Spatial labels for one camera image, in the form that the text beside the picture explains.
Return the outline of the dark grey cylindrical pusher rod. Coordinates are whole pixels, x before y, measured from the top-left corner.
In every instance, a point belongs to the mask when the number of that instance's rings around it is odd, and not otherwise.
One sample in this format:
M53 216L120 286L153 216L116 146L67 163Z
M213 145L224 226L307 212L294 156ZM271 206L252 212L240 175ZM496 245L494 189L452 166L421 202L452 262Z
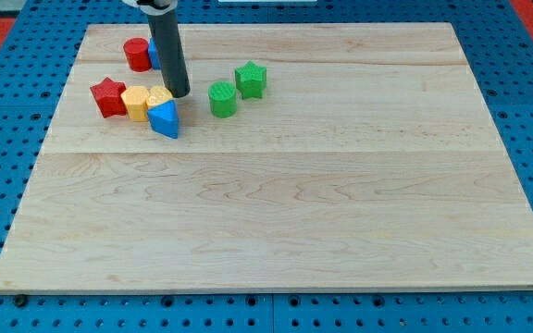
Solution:
M147 18L164 85L174 97L184 97L190 92L190 83L176 12Z

